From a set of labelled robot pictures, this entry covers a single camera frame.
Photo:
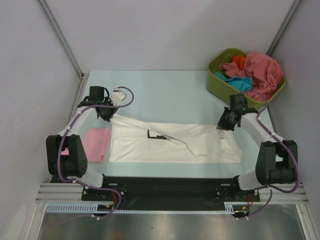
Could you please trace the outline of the white t shirt with print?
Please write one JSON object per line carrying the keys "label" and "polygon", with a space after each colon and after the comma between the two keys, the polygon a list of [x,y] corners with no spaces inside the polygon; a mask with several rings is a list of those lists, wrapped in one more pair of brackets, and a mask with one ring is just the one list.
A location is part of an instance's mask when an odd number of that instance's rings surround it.
{"label": "white t shirt with print", "polygon": [[238,164],[242,150],[216,125],[144,122],[115,114],[109,162]]}

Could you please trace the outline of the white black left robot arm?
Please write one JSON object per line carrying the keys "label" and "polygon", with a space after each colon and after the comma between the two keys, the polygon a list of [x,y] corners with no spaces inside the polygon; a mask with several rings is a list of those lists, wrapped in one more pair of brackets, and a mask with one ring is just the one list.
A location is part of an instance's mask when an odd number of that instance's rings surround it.
{"label": "white black left robot arm", "polygon": [[[100,200],[110,196],[111,188],[103,183],[103,174],[89,168],[89,163],[104,160],[111,144],[109,124],[126,94],[119,89],[109,93],[105,87],[92,86],[89,94],[77,106],[76,114],[57,135],[46,138],[48,171],[64,183],[81,182],[93,188]],[[106,127],[95,128],[102,119]]]}

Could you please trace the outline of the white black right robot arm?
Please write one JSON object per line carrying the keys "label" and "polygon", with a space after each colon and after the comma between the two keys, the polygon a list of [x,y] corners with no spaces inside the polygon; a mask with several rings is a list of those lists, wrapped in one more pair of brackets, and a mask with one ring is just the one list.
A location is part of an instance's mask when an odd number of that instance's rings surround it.
{"label": "white black right robot arm", "polygon": [[297,143],[268,129],[260,118],[261,113],[248,107],[243,93],[233,94],[229,96],[229,107],[224,108],[217,124],[217,129],[224,131],[242,128],[259,147],[255,169],[232,179],[230,194],[237,201],[247,197],[249,191],[264,188],[290,194],[301,182]]}

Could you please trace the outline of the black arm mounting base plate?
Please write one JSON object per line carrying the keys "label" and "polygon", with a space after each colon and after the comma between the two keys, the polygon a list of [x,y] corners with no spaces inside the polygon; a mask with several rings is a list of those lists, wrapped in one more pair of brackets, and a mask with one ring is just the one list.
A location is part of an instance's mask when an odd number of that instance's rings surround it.
{"label": "black arm mounting base plate", "polygon": [[105,177],[103,190],[83,189],[83,201],[120,201],[119,210],[219,211],[226,202],[260,202],[254,190],[241,190],[231,178]]}

